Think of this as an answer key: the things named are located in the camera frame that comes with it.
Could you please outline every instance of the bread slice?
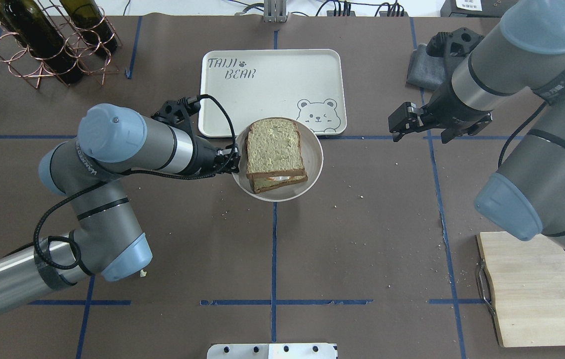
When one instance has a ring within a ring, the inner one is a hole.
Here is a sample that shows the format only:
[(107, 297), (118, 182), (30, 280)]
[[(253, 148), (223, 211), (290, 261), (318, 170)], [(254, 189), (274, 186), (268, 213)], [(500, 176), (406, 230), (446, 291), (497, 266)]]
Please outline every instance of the bread slice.
[(246, 154), (246, 177), (255, 193), (307, 181), (296, 121), (266, 118), (252, 123)]

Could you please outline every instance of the wooden cutting board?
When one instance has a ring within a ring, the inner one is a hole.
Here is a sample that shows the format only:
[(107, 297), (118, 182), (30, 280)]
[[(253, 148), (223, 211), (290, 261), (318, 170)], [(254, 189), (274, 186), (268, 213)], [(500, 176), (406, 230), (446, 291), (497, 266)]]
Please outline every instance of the wooden cutting board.
[(547, 237), (478, 234), (504, 347), (565, 346), (565, 252)]

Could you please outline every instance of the cable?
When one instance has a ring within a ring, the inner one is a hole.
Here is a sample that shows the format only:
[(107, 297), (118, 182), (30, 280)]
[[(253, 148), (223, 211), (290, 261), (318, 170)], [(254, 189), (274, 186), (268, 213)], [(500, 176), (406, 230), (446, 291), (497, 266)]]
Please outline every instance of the cable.
[(127, 4), (125, 5), (125, 9), (123, 10), (123, 16), (125, 15), (125, 13), (127, 12), (127, 7), (129, 6), (129, 4), (132, 2), (132, 0), (128, 0)]
[(377, 16), (377, 14), (380, 13), (380, 9), (382, 9), (382, 6), (384, 6), (384, 5), (386, 5), (386, 7), (388, 7), (388, 9), (386, 10), (387, 13), (388, 13), (388, 11), (391, 11), (391, 4), (389, 4), (387, 2), (383, 2), (383, 3), (380, 4), (380, 6), (377, 7), (376, 14), (374, 14), (373, 17)]
[(209, 172), (209, 173), (205, 173), (204, 175), (197, 175), (197, 176), (180, 176), (180, 175), (170, 175), (168, 173), (162, 173), (162, 172), (157, 172), (157, 171), (150, 171), (150, 170), (127, 170), (124, 171), (122, 173), (120, 173), (121, 175), (152, 175), (152, 176), (158, 176), (158, 177), (165, 177), (165, 178), (173, 178), (175, 180), (200, 180), (202, 178), (209, 178), (209, 177), (214, 177), (215, 175), (217, 175), (218, 173), (220, 173), (225, 166), (232, 161), (233, 157), (236, 155), (236, 132), (234, 131), (234, 125), (231, 122), (231, 118), (229, 118), (229, 115), (227, 113), (227, 111), (225, 110), (225, 108), (220, 104), (220, 102), (218, 102), (218, 100), (216, 100), (216, 98), (214, 98), (211, 95), (198, 95), (198, 97), (196, 98), (198, 101), (208, 98), (209, 100), (213, 101), (214, 104), (216, 104), (216, 106), (218, 106), (218, 108), (220, 109), (220, 111), (222, 112), (223, 115), (225, 115), (225, 118), (227, 119), (227, 123), (229, 124), (229, 129), (231, 131), (231, 152), (229, 153), (227, 159), (225, 159), (225, 162), (223, 162), (217, 170)]
[(513, 141), (513, 139), (515, 138), (515, 136), (517, 136), (517, 134), (519, 134), (519, 132), (521, 132), (524, 127), (526, 127), (529, 123), (531, 123), (532, 120), (535, 119), (535, 117), (537, 117), (538, 114), (540, 114), (540, 112), (544, 109), (544, 107), (546, 107), (548, 103), (544, 102), (542, 103), (536, 110), (535, 112), (533, 112), (533, 114), (526, 119), (526, 121), (524, 121), (512, 134), (510, 137), (508, 137), (508, 140), (506, 140), (506, 143), (504, 143), (504, 146), (502, 147), (502, 151), (499, 152), (499, 159), (497, 160), (497, 168), (500, 168), (502, 166), (502, 162), (504, 161), (504, 153), (506, 153), (506, 148), (508, 148), (508, 145), (510, 145), (510, 143)]
[(34, 246), (34, 252), (43, 260), (43, 262), (45, 262), (49, 266), (52, 266), (52, 267), (54, 267), (56, 269), (60, 269), (60, 270), (70, 270), (70, 269), (74, 268), (75, 266), (79, 265), (79, 263), (81, 263), (81, 248), (79, 248), (79, 246), (76, 244), (75, 241), (73, 241), (73, 239), (69, 239), (69, 238), (65, 238), (65, 237), (51, 236), (47, 240), (48, 246), (49, 246), (50, 241), (53, 241), (53, 240), (69, 243), (70, 247), (72, 248), (72, 252), (74, 254), (75, 261), (73, 261), (72, 264), (64, 266), (62, 264), (58, 264), (58, 263), (54, 262), (48, 254), (43, 253), (43, 250), (41, 250), (40, 239), (38, 237), (40, 236), (41, 228), (43, 228), (43, 224), (45, 223), (47, 218), (50, 216), (50, 214), (52, 214), (54, 211), (61, 208), (62, 206), (68, 204), (69, 202), (75, 200), (76, 198), (81, 197), (85, 193), (89, 193), (93, 190), (96, 190), (96, 189), (104, 186), (105, 184), (107, 184), (107, 182), (98, 182), (97, 184), (94, 184), (93, 186), (89, 186), (88, 188), (85, 188), (82, 191), (78, 191), (77, 193), (69, 196), (68, 198), (65, 198), (61, 202), (52, 206), (52, 208), (48, 209), (45, 212), (45, 214), (43, 214), (41, 219), (38, 220), (38, 223), (36, 224), (36, 228), (34, 229), (32, 244)]
[(393, 3), (393, 11), (393, 16), (404, 16), (404, 7), (401, 6), (400, 3), (398, 3), (398, 0), (395, 0), (395, 2)]
[(243, 9), (243, 13), (247, 13), (251, 9), (258, 9), (258, 10), (264, 12), (264, 2), (257, 2), (255, 4), (247, 5), (247, 7), (245, 7)]
[(238, 4), (242, 4), (242, 5), (244, 5), (244, 6), (249, 6), (249, 4), (247, 4), (247, 3), (245, 3), (245, 2), (241, 2), (241, 1), (236, 1), (236, 0), (227, 0), (227, 1), (230, 1), (230, 2), (237, 2)]
[(34, 245), (33, 242), (26, 243), (26, 244), (20, 246), (19, 248), (16, 248), (15, 250), (11, 251), (10, 253), (4, 255), (3, 258), (5, 258), (5, 257), (7, 257), (7, 256), (9, 256), (9, 255), (13, 255), (13, 254), (15, 254), (15, 253), (17, 253), (17, 252), (20, 252), (21, 250), (24, 250), (25, 248), (32, 247), (33, 245)]
[(318, 16), (318, 14), (320, 14), (320, 10), (324, 7), (324, 5), (327, 5), (329, 2), (333, 2), (333, 12), (335, 12), (335, 3), (339, 3), (339, 1), (337, 0), (326, 0), (325, 2), (322, 3), (322, 5), (320, 5), (320, 7), (318, 8), (318, 11), (316, 11), (316, 16)]

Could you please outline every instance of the white bowl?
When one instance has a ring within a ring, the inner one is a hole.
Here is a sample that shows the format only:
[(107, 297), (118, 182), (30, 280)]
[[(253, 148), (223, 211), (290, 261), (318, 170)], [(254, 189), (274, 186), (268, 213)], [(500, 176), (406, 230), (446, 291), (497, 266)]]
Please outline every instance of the white bowl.
[(234, 180), (243, 191), (248, 193), (254, 198), (265, 200), (266, 202), (284, 202), (293, 198), (300, 197), (308, 191), (320, 177), (322, 166), (324, 162), (324, 155), (320, 141), (316, 134), (307, 126), (296, 121), (298, 124), (298, 131), (300, 132), (300, 149), (302, 161), (305, 164), (305, 171), (307, 171), (307, 181), (297, 184), (290, 184), (289, 186), (282, 186), (275, 190), (264, 191), (262, 193), (253, 193), (251, 183), (246, 177), (246, 145), (244, 139), (249, 132), (249, 127), (244, 129), (241, 134), (236, 138), (236, 143), (240, 149), (241, 159), (238, 165), (239, 173), (234, 173)]

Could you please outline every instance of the wine bottle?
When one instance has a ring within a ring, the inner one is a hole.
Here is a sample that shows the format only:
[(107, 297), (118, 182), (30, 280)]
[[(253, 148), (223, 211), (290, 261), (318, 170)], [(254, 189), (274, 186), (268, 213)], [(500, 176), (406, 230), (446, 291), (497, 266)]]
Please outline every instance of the wine bottle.
[(4, 0), (3, 12), (9, 24), (29, 45), (32, 55), (39, 57), (50, 70), (57, 73), (66, 84), (81, 80), (83, 73), (76, 59), (69, 54), (73, 50), (65, 45), (65, 39), (47, 20), (34, 0)]
[[(114, 37), (114, 32), (103, 21), (103, 16), (94, 0), (61, 0), (61, 4), (77, 27), (91, 30), (82, 32), (82, 37), (89, 47), (97, 47), (100, 39), (103, 46), (111, 54), (114, 54), (116, 48), (118, 48), (118, 42)], [(107, 51), (99, 48), (96, 50), (96, 54), (105, 57)]]
[[(5, 14), (3, 13), (3, 7), (5, 6), (4, 4), (4, 0), (0, 0), (0, 22), (1, 25), (8, 30), (9, 32), (16, 32), (13, 27), (9, 24), (9, 22), (7, 21), (7, 19), (5, 18)], [(20, 38), (20, 36), (18, 34), (14, 35), (14, 38), (16, 39), (16, 41), (18, 41), (18, 44), (21, 47), (27, 47), (27, 45), (25, 44), (25, 41), (23, 41), (22, 38)]]

